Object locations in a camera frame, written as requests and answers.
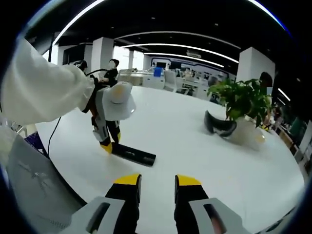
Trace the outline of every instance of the white flower pot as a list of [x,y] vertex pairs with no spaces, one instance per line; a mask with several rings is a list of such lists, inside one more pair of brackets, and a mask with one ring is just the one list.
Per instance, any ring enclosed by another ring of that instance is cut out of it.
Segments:
[[247,120],[247,118],[239,118],[237,127],[233,133],[228,137],[228,140],[234,144],[246,146],[254,150],[260,150],[260,147],[265,142],[261,130],[255,127],[253,121]]

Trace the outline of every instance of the computer monitor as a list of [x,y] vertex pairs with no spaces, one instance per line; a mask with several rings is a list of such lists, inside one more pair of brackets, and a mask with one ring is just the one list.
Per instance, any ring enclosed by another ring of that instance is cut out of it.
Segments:
[[171,65],[169,67],[170,69],[181,69],[181,63],[180,62],[171,62]]
[[165,62],[158,62],[156,63],[156,67],[161,67],[161,68],[166,68],[166,63]]

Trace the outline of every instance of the office chair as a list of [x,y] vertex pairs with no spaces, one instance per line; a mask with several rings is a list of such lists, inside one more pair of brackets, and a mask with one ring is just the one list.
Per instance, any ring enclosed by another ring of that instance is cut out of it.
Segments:
[[[164,71],[165,77],[165,87],[164,90],[176,93],[178,91],[178,87],[176,85],[176,73],[172,71]],[[189,89],[179,88],[179,91],[182,91],[183,94],[187,94]]]

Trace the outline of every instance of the ceiling light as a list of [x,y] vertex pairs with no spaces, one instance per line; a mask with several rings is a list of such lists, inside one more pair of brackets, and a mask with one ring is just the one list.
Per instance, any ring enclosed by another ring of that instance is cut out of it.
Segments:
[[202,61],[202,62],[207,62],[207,63],[211,63],[213,65],[219,66],[219,67],[224,67],[223,65],[220,65],[218,63],[215,62],[210,62],[201,58],[194,58],[194,57],[190,57],[190,56],[186,56],[186,55],[175,55],[175,54],[165,54],[165,53],[144,53],[145,55],[165,55],[165,56],[174,56],[174,57],[181,57],[181,58],[186,58],[186,59],[195,59],[198,61]]
[[278,90],[281,92],[281,94],[282,94],[288,101],[291,100],[280,88],[278,88]]
[[230,58],[228,56],[219,54],[217,52],[205,50],[205,49],[201,49],[201,48],[197,48],[197,47],[193,47],[193,46],[188,46],[188,45],[165,44],[165,43],[146,43],[146,44],[125,45],[125,46],[122,46],[122,48],[128,48],[128,47],[134,47],[134,46],[149,46],[149,45],[176,46],[176,47],[184,47],[184,48],[193,49],[193,50],[200,50],[200,51],[204,51],[204,52],[208,52],[208,53],[211,53],[214,55],[218,55],[218,56],[221,56],[221,57],[226,58],[228,60],[231,60],[233,62],[239,63],[237,60]]
[[177,33],[177,34],[186,34],[186,35],[193,35],[193,36],[197,36],[197,37],[209,38],[209,39],[212,39],[212,40],[217,40],[217,41],[219,41],[219,42],[228,44],[228,45],[230,45],[230,46],[233,46],[233,47],[235,47],[235,48],[241,50],[241,48],[240,48],[239,46],[234,45],[234,44],[232,44],[232,43],[229,43],[229,42],[227,42],[227,41],[221,40],[221,39],[219,39],[219,38],[214,38],[214,37],[210,37],[210,36],[203,35],[203,34],[198,34],[198,33],[180,32],[180,31],[151,31],[151,32],[132,33],[132,34],[127,34],[127,35],[118,37],[118,38],[114,38],[114,40],[122,39],[122,38],[126,38],[126,37],[137,36],[137,35],[155,34],[155,33]]
[[279,98],[277,98],[282,104],[284,104],[284,106],[286,106],[286,104]]
[[60,39],[61,36],[69,29],[70,26],[72,26],[80,17],[82,17],[84,14],[86,14],[88,11],[90,11],[93,7],[96,7],[99,5],[101,2],[105,0],[96,0],[95,2],[91,3],[89,6],[84,8],[82,11],[78,13],[66,26],[63,28],[63,30],[58,34],[58,36],[55,38],[54,42],[52,45],[55,45],[57,41]]
[[258,3],[256,0],[247,0],[247,1],[251,2],[253,5],[259,7],[262,11],[267,13],[273,20],[275,20],[286,31],[286,28],[283,26],[283,24],[267,8],[265,8],[263,5]]

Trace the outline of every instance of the round white table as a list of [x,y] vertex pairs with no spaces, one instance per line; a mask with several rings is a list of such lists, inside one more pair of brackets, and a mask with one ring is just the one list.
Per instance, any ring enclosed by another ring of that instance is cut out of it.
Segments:
[[[256,233],[282,218],[300,198],[304,181],[294,157],[277,135],[264,132],[260,151],[208,135],[205,111],[224,118],[225,109],[195,97],[133,87],[137,110],[120,124],[121,144],[156,154],[153,167],[108,155],[92,133],[91,114],[78,109],[62,117],[51,140],[50,158],[86,202],[105,196],[112,182],[142,174],[140,234],[176,233],[175,175],[201,181]],[[57,120],[37,124],[45,148]]]

